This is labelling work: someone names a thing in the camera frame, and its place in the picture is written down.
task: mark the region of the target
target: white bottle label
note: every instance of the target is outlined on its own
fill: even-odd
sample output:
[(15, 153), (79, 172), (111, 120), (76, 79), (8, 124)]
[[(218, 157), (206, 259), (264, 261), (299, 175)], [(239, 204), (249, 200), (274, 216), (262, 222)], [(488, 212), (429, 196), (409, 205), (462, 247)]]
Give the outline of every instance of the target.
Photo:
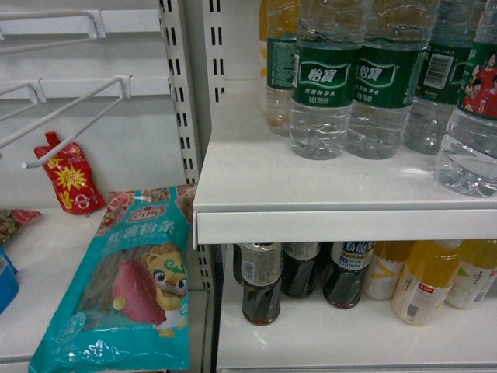
[(389, 262), (375, 254), (364, 278), (363, 290), (373, 299), (389, 299), (395, 291), (405, 262)]
[(484, 270), (463, 262), (447, 296), (447, 303), (460, 309), (478, 307), (496, 278), (497, 270)]
[(346, 270), (366, 268), (373, 255), (374, 241), (335, 242), (332, 260)]
[(439, 308), (448, 288), (434, 288), (415, 278), (408, 266), (404, 267), (392, 299), (397, 315), (407, 323), (421, 326), (428, 323), (432, 314)]

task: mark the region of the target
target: turquoise package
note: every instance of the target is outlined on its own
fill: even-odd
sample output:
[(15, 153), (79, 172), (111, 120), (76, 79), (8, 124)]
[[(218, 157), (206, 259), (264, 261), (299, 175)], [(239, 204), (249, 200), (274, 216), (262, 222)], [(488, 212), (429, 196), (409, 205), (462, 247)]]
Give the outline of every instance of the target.
[(189, 369), (194, 186), (114, 193), (30, 373)]

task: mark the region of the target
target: snack bag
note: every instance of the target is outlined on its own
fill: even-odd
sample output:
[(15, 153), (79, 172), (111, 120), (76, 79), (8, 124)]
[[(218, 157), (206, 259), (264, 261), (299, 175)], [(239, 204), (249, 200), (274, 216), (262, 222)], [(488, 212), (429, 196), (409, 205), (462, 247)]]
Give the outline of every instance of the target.
[[(45, 134), (48, 146), (36, 146), (40, 159), (61, 143), (53, 131)], [(52, 181), (62, 209), (71, 214), (89, 214), (106, 206), (96, 185), (92, 182), (92, 168), (78, 144), (72, 142), (43, 165)]]
[(30, 373), (189, 368), (193, 186), (114, 193)]

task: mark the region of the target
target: barcode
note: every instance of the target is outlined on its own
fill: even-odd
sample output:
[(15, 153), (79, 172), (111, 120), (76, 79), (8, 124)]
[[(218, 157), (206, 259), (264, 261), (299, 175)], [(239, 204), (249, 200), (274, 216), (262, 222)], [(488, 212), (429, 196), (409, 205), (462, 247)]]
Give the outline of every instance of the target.
[(247, 262), (246, 260), (242, 261), (242, 271), (243, 274), (245, 275), (244, 277), (247, 280), (254, 280), (254, 272), (255, 272), (255, 266), (254, 263), (252, 262)]
[(407, 315), (409, 317), (416, 317), (418, 314), (419, 307), (417, 305), (413, 305), (412, 303), (407, 308)]
[(454, 57), (432, 54), (429, 60), (424, 85), (437, 89), (443, 89), (450, 73), (450, 67)]

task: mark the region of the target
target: drink bottle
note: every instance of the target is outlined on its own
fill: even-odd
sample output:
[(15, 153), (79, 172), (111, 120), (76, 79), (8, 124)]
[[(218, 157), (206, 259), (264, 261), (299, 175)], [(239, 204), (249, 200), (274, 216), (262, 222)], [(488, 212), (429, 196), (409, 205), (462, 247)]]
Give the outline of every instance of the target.
[(295, 36), (300, 0), (267, 3), (267, 121), (272, 132), (288, 136), (294, 77)]
[(347, 133), (348, 152), (392, 157), (401, 145), (440, 0), (370, 0)]
[(257, 326), (270, 324), (280, 314), (282, 254), (279, 243), (242, 246), (242, 311)]
[(397, 316), (413, 326), (426, 325), (445, 300), (461, 264), (461, 241), (417, 241), (392, 298)]
[(291, 298), (305, 298), (315, 287), (319, 242), (292, 242), (282, 246), (281, 291)]
[(402, 137), (407, 148), (438, 152), (484, 7), (484, 0), (441, 1)]
[(461, 267), (445, 302), (459, 309), (475, 309), (497, 278), (497, 239), (465, 240), (459, 252)]
[(446, 188), (471, 197), (497, 190), (497, 0), (488, 0), (436, 157), (434, 176)]
[(323, 287), (328, 303), (338, 309), (350, 309), (360, 300), (367, 265), (374, 242), (334, 242), (331, 266)]
[(373, 299), (389, 299), (394, 294), (414, 243), (415, 241), (376, 242), (364, 278), (363, 292)]
[(301, 2), (290, 122), (300, 157), (332, 159), (345, 146), (364, 8), (364, 0)]
[(242, 247), (238, 244), (233, 244), (233, 277), (236, 282), (243, 284), (242, 277)]
[(267, 0), (259, 5), (259, 108), (266, 114), (267, 107)]

